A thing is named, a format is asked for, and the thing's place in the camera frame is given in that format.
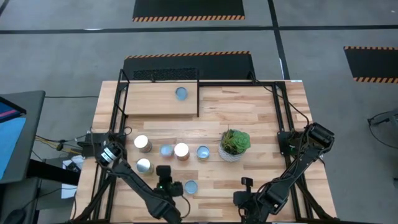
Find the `yellow and black hazard stripe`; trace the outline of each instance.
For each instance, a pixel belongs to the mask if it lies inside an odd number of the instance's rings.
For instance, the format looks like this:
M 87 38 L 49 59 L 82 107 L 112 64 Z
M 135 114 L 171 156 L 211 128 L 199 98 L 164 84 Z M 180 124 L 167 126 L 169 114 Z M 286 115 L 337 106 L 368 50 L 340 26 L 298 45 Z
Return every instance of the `yellow and black hazard stripe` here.
M 227 21 L 227 20 L 243 20 L 244 16 L 151 16 L 151 17 L 134 17 L 133 22 L 174 22 L 174 21 Z
M 354 81 L 357 82 L 368 82 L 368 83 L 398 83 L 398 78 L 378 78 L 378 77 L 356 77 Z
M 346 46 L 344 50 L 348 49 L 362 49 L 362 50 L 398 50 L 398 47 L 358 47 L 358 46 Z
M 184 57 L 184 56 L 204 56 L 204 55 L 236 55 L 251 54 L 248 50 L 232 51 L 232 52 L 200 52 L 200 53 L 178 53 L 178 54 L 156 54 L 156 55 L 130 55 L 125 59 L 132 58 L 155 58 L 155 57 Z

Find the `blue can lid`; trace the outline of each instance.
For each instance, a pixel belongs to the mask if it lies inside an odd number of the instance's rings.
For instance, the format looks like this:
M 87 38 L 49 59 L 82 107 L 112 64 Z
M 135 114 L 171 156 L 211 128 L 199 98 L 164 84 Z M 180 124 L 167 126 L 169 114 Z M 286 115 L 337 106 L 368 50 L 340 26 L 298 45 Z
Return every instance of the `blue can lid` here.
M 173 154 L 173 147 L 171 145 L 162 145 L 160 153 L 162 156 L 171 156 Z
M 185 191 L 188 194 L 194 194 L 198 191 L 198 184 L 194 180 L 188 180 L 187 183 L 185 183 Z
M 205 159 L 209 156 L 210 150 L 207 146 L 199 146 L 197 149 L 197 155 L 201 159 Z
M 178 100 L 185 100 L 187 98 L 188 92 L 187 89 L 184 87 L 178 87 L 175 90 L 175 96 Z

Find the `paper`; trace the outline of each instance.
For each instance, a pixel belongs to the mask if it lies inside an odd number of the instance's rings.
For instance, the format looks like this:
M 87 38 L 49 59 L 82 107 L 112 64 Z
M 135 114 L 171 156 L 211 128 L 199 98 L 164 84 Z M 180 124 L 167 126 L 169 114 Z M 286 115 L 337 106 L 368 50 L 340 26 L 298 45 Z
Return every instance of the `paper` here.
M 2 179 L 4 171 L 6 171 L 25 121 L 26 118 L 14 118 L 0 123 L 0 179 Z
M 77 165 L 77 167 L 79 167 L 80 170 L 83 168 L 83 162 L 84 162 L 83 157 L 82 156 L 73 156 L 71 160 L 62 162 L 62 169 L 66 169 L 67 165 L 71 164 L 72 161 Z M 62 199 L 75 196 L 76 186 L 69 185 L 69 184 L 62 184 L 62 188 L 63 188 L 61 190 L 61 198 Z

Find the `white plant pot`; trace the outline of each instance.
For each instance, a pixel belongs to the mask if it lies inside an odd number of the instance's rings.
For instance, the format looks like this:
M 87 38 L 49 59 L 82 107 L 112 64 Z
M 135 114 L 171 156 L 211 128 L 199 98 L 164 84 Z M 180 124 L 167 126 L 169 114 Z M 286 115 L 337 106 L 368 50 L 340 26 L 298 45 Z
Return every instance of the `white plant pot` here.
M 238 154 L 238 155 L 231 155 L 224 151 L 223 147 L 221 146 L 221 143 L 218 144 L 218 154 L 227 162 L 236 162 L 239 161 L 244 153 Z

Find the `cylindrical container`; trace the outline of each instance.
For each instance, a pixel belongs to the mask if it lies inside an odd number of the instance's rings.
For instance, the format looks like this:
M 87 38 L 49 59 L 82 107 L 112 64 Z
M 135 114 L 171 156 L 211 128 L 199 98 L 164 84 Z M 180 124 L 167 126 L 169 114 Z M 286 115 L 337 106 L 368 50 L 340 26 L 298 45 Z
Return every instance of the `cylindrical container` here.
M 177 159 L 181 161 L 186 161 L 189 158 L 189 148 L 185 143 L 178 143 L 174 147 L 174 154 L 177 156 Z
M 165 158 L 173 157 L 174 155 L 173 147 L 171 145 L 161 145 L 160 155 Z
M 187 183 L 185 183 L 185 191 L 188 194 L 194 194 L 198 191 L 198 184 L 194 180 L 188 180 Z
M 143 153 L 147 153 L 152 150 L 152 143 L 145 135 L 137 136 L 134 140 L 134 145 L 139 149 L 140 152 Z
M 136 168 L 140 174 L 150 175 L 154 172 L 154 165 L 144 158 L 137 161 Z
M 209 158 L 210 150 L 207 146 L 199 146 L 197 149 L 197 157 L 200 160 L 206 160 Z
M 175 97 L 177 97 L 178 100 L 185 100 L 188 96 L 188 91 L 184 87 L 178 87 L 175 90 Z

